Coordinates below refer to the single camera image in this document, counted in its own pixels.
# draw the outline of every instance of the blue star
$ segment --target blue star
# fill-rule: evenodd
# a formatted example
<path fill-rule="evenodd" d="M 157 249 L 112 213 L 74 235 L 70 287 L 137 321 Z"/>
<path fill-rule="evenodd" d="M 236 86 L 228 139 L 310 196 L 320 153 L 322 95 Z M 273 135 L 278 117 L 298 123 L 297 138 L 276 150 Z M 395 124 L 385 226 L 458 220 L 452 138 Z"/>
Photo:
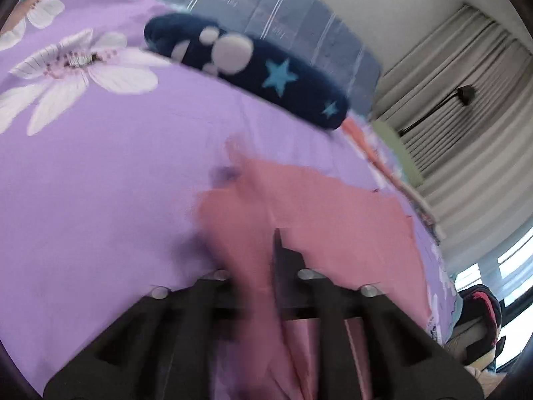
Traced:
<path fill-rule="evenodd" d="M 327 118 L 330 118 L 333 114 L 337 114 L 338 109 L 335 105 L 337 105 L 337 101 L 335 102 L 327 101 L 326 108 L 324 109 L 324 111 L 322 111 L 322 114 L 326 114 Z"/>
<path fill-rule="evenodd" d="M 298 79 L 298 76 L 295 73 L 289 72 L 288 58 L 281 64 L 276 64 L 272 60 L 267 60 L 266 68 L 270 75 L 268 75 L 268 78 L 263 82 L 262 87 L 274 87 L 279 97 L 283 96 L 287 82 L 293 82 Z"/>

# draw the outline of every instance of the pink fabric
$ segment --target pink fabric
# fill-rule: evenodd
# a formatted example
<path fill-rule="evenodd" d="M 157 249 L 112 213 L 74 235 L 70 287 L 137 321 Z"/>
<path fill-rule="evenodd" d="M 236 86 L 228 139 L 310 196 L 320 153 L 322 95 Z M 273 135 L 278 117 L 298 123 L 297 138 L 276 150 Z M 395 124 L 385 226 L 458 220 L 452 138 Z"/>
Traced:
<path fill-rule="evenodd" d="M 415 322 L 431 315 L 420 255 L 394 197 L 350 187 L 306 167 L 279 165 L 230 152 L 239 177 L 205 193 L 199 217 L 214 252 L 227 265 L 246 300 L 242 359 L 251 398 L 314 398 L 313 325 L 301 320 L 282 329 L 271 286 L 272 238 L 300 251 L 308 267 L 338 285 L 377 284 Z M 356 363 L 369 392 L 360 324 L 349 322 Z"/>

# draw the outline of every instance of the dark blue cushion with stars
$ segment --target dark blue cushion with stars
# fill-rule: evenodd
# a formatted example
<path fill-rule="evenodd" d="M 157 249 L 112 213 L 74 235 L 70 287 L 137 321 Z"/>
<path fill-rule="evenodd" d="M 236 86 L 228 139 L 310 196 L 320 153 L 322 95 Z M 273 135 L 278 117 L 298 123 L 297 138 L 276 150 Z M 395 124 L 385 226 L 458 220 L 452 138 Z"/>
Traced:
<path fill-rule="evenodd" d="M 320 71 L 262 39 L 227 32 L 217 21 L 186 13 L 150 19 L 148 48 L 218 76 L 325 129 L 336 129 L 350 104 Z"/>

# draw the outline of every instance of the purple bedsheet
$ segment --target purple bedsheet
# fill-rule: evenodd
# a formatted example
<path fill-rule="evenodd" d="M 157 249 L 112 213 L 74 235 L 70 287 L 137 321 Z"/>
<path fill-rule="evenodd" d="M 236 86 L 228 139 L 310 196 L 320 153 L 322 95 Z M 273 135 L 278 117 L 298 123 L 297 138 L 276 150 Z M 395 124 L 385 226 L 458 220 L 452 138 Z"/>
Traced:
<path fill-rule="evenodd" d="M 213 269 L 194 205 L 229 164 L 233 134 L 267 160 L 396 194 L 414 217 L 428 329 L 447 330 L 455 290 L 438 249 L 342 132 L 139 49 L 146 21 L 169 11 L 156 0 L 32 10 L 0 37 L 0 339 L 37 391 L 154 286 Z M 104 62 L 65 66 L 96 49 Z"/>

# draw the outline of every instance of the black mount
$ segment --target black mount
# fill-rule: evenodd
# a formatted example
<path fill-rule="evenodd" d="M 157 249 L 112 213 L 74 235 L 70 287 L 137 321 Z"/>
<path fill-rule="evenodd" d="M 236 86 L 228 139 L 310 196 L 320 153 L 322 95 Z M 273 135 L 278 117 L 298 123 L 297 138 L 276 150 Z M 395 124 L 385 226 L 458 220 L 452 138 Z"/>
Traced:
<path fill-rule="evenodd" d="M 46 385 L 44 400 L 209 400 L 213 327 L 236 319 L 225 271 L 164 299 L 144 297 Z M 274 290 L 283 319 L 319 318 L 318 400 L 362 398 L 345 319 L 362 317 L 374 396 L 482 400 L 480 385 L 374 286 L 335 286 L 274 238 Z"/>

